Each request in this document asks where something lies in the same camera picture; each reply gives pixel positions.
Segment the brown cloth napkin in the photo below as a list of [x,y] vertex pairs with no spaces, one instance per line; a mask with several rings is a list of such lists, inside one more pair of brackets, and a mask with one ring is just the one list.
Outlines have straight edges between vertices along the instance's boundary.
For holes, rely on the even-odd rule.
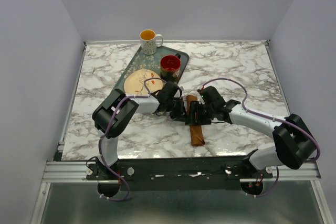
[[[192,101],[197,101],[197,97],[194,95],[187,95],[187,115],[190,115],[190,105]],[[200,125],[190,125],[191,145],[193,147],[203,146],[205,144],[202,127]]]

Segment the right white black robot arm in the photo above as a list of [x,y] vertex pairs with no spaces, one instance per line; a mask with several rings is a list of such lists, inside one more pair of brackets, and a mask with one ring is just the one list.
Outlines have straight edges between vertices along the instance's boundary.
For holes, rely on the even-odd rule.
[[210,125],[213,119],[217,119],[250,128],[273,139],[272,147],[254,150],[244,158],[241,171],[246,177],[255,177],[260,170],[270,166],[299,169],[317,151],[307,126],[296,114],[277,118],[249,111],[239,101],[225,101],[213,86],[199,89],[198,93],[203,103],[190,102],[186,125]]

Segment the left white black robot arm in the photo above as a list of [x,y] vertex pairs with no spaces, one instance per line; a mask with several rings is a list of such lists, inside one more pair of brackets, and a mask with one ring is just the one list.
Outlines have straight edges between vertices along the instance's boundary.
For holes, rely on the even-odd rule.
[[121,176],[116,172],[118,161],[118,137],[126,129],[135,114],[168,115],[171,120],[185,122],[186,108],[182,98],[183,89],[172,81],[157,91],[150,91],[144,81],[145,94],[127,94],[114,89],[92,114],[94,126],[100,133],[98,142],[98,173],[104,179]]

